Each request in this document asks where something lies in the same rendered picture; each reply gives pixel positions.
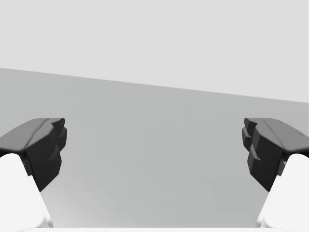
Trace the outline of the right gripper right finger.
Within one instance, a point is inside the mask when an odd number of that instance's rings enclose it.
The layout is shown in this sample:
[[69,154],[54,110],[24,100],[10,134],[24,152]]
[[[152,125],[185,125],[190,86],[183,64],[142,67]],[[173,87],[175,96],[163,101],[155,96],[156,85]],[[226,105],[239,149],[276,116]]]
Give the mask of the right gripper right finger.
[[268,192],[258,228],[309,228],[309,136],[273,118],[245,118],[251,176]]

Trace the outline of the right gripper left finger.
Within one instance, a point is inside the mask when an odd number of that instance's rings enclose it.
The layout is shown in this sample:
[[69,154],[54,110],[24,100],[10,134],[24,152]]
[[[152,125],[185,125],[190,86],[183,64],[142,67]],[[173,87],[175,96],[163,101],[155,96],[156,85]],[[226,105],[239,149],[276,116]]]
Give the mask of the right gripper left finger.
[[0,228],[52,228],[41,191],[59,174],[64,118],[36,118],[0,137]]

